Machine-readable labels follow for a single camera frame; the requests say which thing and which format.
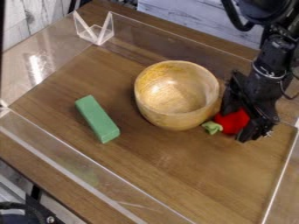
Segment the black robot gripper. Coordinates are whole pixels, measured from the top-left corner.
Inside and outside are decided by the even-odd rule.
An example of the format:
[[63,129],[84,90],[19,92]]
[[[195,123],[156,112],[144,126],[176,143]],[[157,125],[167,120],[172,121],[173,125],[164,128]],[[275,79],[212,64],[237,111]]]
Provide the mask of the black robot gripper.
[[280,119],[276,112],[276,101],[289,85],[287,71],[268,72],[261,66],[252,64],[249,75],[233,70],[227,83],[220,104],[223,116],[244,109],[249,117],[245,127],[236,135],[241,143],[267,137]]

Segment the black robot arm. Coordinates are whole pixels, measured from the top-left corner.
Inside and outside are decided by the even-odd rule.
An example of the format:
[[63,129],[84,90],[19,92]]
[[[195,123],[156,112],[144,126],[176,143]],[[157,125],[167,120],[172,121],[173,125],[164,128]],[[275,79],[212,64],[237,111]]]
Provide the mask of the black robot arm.
[[220,104],[224,116],[240,109],[248,115],[248,123],[236,134],[244,143],[267,136],[277,125],[276,101],[299,97],[299,92],[287,93],[292,80],[299,80],[299,0],[220,1],[237,30],[263,27],[249,74],[232,72]]

